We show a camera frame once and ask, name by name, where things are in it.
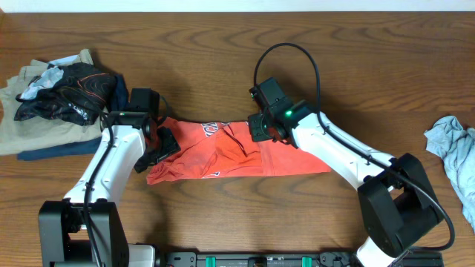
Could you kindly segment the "orange-red t-shirt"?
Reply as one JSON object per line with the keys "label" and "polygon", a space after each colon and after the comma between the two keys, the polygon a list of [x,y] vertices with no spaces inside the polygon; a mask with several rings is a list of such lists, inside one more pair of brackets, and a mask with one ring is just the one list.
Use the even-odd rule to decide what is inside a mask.
{"label": "orange-red t-shirt", "polygon": [[317,157],[280,142],[253,142],[247,122],[195,123],[168,118],[181,151],[149,171],[149,185],[181,179],[282,177],[331,168]]}

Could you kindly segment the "light blue-grey garment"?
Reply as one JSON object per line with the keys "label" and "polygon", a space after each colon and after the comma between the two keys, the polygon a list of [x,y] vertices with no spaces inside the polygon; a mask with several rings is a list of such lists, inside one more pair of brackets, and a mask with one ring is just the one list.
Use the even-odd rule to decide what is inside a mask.
{"label": "light blue-grey garment", "polygon": [[446,176],[462,203],[462,214],[474,228],[474,128],[463,128],[455,116],[445,116],[424,135],[426,150],[443,161]]}

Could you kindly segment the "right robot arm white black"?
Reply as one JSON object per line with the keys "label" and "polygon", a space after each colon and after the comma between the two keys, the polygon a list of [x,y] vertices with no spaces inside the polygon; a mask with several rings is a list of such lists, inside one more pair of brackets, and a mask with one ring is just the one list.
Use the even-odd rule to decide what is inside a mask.
{"label": "right robot arm white black", "polygon": [[415,243],[443,219],[422,163],[411,154],[396,158],[358,141],[309,103],[297,104],[276,79],[250,89],[260,112],[249,117],[254,142],[291,145],[324,162],[358,193],[368,238],[347,257],[349,266],[442,266],[434,248]]}

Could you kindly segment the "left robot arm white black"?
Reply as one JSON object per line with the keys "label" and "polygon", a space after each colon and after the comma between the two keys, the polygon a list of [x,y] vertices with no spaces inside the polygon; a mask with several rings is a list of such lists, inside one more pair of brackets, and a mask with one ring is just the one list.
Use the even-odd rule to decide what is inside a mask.
{"label": "left robot arm white black", "polygon": [[180,151],[159,115],[164,98],[135,88],[123,111],[101,113],[105,123],[99,147],[77,184],[60,201],[39,210],[44,266],[158,266],[153,245],[130,244],[117,203],[132,171],[141,173]]}

